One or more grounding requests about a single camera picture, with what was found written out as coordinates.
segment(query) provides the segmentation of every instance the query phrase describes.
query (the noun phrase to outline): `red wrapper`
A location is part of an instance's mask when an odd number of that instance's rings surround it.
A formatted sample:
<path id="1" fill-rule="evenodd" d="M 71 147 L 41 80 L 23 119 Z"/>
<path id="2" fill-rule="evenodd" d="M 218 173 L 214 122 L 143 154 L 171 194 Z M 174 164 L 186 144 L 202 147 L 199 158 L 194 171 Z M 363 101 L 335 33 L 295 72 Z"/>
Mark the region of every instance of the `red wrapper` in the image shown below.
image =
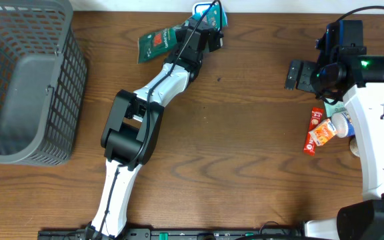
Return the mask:
<path id="1" fill-rule="evenodd" d="M 320 124 L 320 122 L 323 118 L 323 113 L 324 113 L 324 109 L 320 109 L 317 107 L 312 108 L 312 117 L 311 117 L 311 122 L 309 123 L 309 130 L 308 131 L 313 130 L 314 128 L 316 128 L 316 126 L 318 126 L 318 124 Z M 303 152 L 306 154 L 309 154 L 310 156 L 315 155 L 315 142 L 309 133 L 307 133 L 305 147 L 303 148 Z"/>

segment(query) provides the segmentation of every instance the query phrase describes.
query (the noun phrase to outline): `green light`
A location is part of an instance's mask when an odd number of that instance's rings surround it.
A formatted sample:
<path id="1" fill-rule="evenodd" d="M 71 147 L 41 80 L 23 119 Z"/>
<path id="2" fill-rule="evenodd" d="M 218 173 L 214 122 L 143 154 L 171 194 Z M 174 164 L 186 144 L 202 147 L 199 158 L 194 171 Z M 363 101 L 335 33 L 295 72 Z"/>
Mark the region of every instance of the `green light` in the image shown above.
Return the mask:
<path id="1" fill-rule="evenodd" d="M 361 61 L 361 65 L 362 65 L 363 67 L 367 67 L 368 64 L 370 64 L 370 62 L 368 62 L 368 61 Z"/>

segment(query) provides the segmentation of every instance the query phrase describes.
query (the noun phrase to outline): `white wall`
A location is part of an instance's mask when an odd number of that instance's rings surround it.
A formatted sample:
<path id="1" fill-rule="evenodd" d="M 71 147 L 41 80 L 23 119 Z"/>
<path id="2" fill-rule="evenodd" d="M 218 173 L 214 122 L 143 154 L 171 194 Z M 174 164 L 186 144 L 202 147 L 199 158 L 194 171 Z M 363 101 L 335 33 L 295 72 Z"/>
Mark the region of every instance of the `white wall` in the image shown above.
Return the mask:
<path id="1" fill-rule="evenodd" d="M 191 12 L 198 0 L 70 0 L 78 11 Z M 221 0 L 231 13 L 346 13 L 384 0 Z M 365 11 L 363 13 L 384 13 Z"/>

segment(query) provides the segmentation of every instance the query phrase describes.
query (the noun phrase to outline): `wood grain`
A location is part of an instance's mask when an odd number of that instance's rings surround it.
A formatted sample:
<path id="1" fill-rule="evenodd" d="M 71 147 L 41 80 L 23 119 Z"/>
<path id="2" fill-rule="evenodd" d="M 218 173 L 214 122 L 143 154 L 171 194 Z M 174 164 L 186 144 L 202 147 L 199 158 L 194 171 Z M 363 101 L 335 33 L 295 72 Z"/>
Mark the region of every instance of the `wood grain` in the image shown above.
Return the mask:
<path id="1" fill-rule="evenodd" d="M 134 91 L 164 56 L 136 64 L 137 38 L 183 13 L 75 13 L 90 61 L 72 159 L 58 167 L 0 165 L 0 239 L 74 229 L 97 211 L 105 179 L 100 137 L 120 89 Z M 338 15 L 229 14 L 221 50 L 166 108 L 159 141 L 130 199 L 131 223 L 156 228 L 252 228 L 334 217 L 360 202 L 361 165 L 347 139 L 302 153 L 311 94 L 283 89 L 292 59 L 316 60 L 315 39 Z M 365 20 L 370 54 L 384 55 L 384 16 Z"/>

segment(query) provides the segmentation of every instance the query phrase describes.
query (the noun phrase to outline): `plastic basket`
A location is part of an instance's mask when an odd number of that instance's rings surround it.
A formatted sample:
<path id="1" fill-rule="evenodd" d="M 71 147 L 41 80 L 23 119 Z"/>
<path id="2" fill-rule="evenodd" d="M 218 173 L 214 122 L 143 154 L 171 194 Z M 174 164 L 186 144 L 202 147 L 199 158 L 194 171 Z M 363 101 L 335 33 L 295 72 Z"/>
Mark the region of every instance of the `plastic basket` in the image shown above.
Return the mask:
<path id="1" fill-rule="evenodd" d="M 68 0 L 0 0 L 0 163 L 69 160 L 87 68 Z"/>

